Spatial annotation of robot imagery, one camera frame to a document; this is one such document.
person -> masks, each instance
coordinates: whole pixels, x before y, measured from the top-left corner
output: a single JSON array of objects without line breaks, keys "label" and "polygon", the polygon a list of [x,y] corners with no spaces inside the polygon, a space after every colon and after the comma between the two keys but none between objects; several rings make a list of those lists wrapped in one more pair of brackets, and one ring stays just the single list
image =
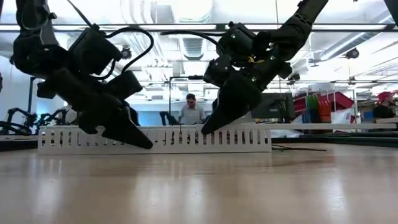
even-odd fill
[{"label": "person", "polygon": [[187,95],[187,104],[182,107],[178,122],[181,124],[193,125],[201,124],[205,119],[205,111],[197,105],[197,99],[194,94]]},{"label": "person", "polygon": [[380,93],[377,97],[379,98],[379,103],[373,109],[373,118],[375,120],[384,119],[384,118],[393,118],[396,114],[394,110],[391,108],[391,106],[395,105],[391,93],[385,91]]}]

white shirt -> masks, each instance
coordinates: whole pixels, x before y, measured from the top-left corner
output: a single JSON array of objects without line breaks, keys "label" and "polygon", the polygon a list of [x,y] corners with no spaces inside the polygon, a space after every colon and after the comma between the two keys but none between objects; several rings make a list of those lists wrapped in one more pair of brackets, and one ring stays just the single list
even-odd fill
[{"label": "white shirt", "polygon": [[196,105],[194,108],[189,108],[188,105],[185,105],[182,107],[179,117],[182,118],[182,124],[193,125],[201,123],[205,119],[205,111],[199,105]]}]

black wire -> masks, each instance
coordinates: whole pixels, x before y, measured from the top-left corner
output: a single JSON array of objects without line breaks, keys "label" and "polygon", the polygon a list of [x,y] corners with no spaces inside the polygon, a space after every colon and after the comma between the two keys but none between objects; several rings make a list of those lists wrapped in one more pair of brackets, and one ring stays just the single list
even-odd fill
[{"label": "black wire", "polygon": [[275,145],[275,144],[272,144],[272,146],[280,147],[281,149],[276,149],[276,150],[282,150],[282,151],[315,151],[315,152],[327,152],[327,150],[325,150],[325,149],[295,148],[295,147],[280,146],[280,145]]},{"label": "black wire", "polygon": [[148,31],[140,29],[140,28],[135,28],[135,27],[123,27],[123,28],[118,29],[117,31],[111,33],[111,34],[105,35],[104,37],[105,38],[112,38],[115,35],[118,35],[118,34],[123,33],[123,32],[140,32],[141,34],[145,34],[146,36],[148,36],[148,38],[150,40],[150,45],[145,51],[143,51],[143,53],[141,53],[140,55],[138,55],[137,57],[132,59],[129,63],[127,63],[126,66],[123,67],[122,73],[124,73],[134,62],[138,61],[140,58],[142,58],[143,56],[148,54],[148,52],[155,45],[155,40],[154,40],[153,36]]},{"label": "black wire", "polygon": [[93,77],[93,78],[99,81],[109,78],[112,75],[115,66],[116,66],[116,61],[113,60],[111,70],[108,72],[108,74],[104,75],[103,77]]},{"label": "black wire", "polygon": [[202,34],[205,34],[205,35],[207,35],[207,36],[209,36],[209,37],[222,37],[222,36],[224,36],[224,34],[225,33],[220,33],[220,34],[217,34],[217,33],[207,33],[207,32],[201,32]]},{"label": "black wire", "polygon": [[12,132],[14,132],[18,135],[22,135],[22,136],[30,136],[30,134],[28,134],[27,132],[25,133],[25,132],[21,131],[20,129],[16,129],[16,128],[14,128],[14,126],[17,128],[25,129],[27,132],[29,130],[28,127],[23,126],[21,124],[0,121],[0,128],[2,128],[2,130],[12,131]]},{"label": "black wire", "polygon": [[80,18],[84,20],[84,22],[92,29],[94,29],[94,26],[91,24],[91,22],[87,19],[87,17],[77,8],[74,3],[71,2],[71,0],[67,0],[69,4],[73,7],[73,9],[79,14]]},{"label": "black wire", "polygon": [[209,35],[209,33],[201,33],[201,32],[197,32],[197,31],[193,31],[193,30],[171,30],[171,31],[165,31],[165,32],[161,32],[161,35],[173,35],[173,34],[190,34],[190,35],[195,35],[198,37],[201,37],[203,39],[206,39],[208,41],[210,41],[211,43],[215,44],[216,47],[218,48],[218,50],[223,53],[224,52],[224,48],[214,39],[212,39]]}]

red cap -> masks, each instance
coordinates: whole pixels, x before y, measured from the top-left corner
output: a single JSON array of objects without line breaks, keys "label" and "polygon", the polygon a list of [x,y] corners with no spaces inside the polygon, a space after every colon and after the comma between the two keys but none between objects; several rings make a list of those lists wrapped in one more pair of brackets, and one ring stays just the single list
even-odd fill
[{"label": "red cap", "polygon": [[386,98],[388,98],[388,97],[390,97],[391,96],[391,92],[388,92],[388,91],[385,91],[385,92],[382,92],[382,93],[380,93],[380,94],[378,94],[378,98],[379,98],[379,103],[381,103],[381,102],[383,102]]}]

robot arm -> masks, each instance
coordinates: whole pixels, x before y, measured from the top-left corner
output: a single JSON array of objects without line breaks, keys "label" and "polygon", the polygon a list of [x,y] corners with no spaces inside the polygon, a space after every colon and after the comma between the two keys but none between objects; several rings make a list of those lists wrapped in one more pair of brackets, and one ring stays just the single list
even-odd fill
[{"label": "robot arm", "polygon": [[37,115],[28,113],[20,108],[11,108],[7,111],[7,123],[12,123],[12,118],[16,112],[20,112],[26,117],[25,126],[32,127],[34,125]]},{"label": "robot arm", "polygon": [[[16,0],[16,3],[17,23],[21,29],[14,41],[11,63],[24,73],[45,79],[38,84],[37,96],[63,98],[79,112],[78,125],[88,134],[96,134],[96,127],[104,126],[104,137],[150,149],[152,143],[136,126],[134,115],[137,113],[125,99],[142,90],[127,68],[153,47],[152,36],[137,27],[125,27],[106,35],[97,25],[86,21],[89,28],[65,50],[55,38],[52,19],[57,17],[50,12],[47,0]],[[109,83],[101,83],[99,81],[111,75],[115,63],[122,57],[107,38],[121,32],[142,32],[150,38],[151,45],[129,62],[122,74]],[[111,62],[112,69],[105,77],[91,75],[100,75]]]},{"label": "robot arm", "polygon": [[220,57],[209,63],[204,80],[220,87],[218,105],[202,128],[209,134],[251,111],[261,102],[261,93],[277,76],[291,73],[286,62],[304,46],[315,19],[328,0],[303,0],[281,28],[255,35],[242,24],[219,40]]},{"label": "robot arm", "polygon": [[65,125],[65,117],[68,111],[66,109],[58,109],[53,114],[51,114],[48,118],[45,119],[45,122],[55,121],[57,125]]}]

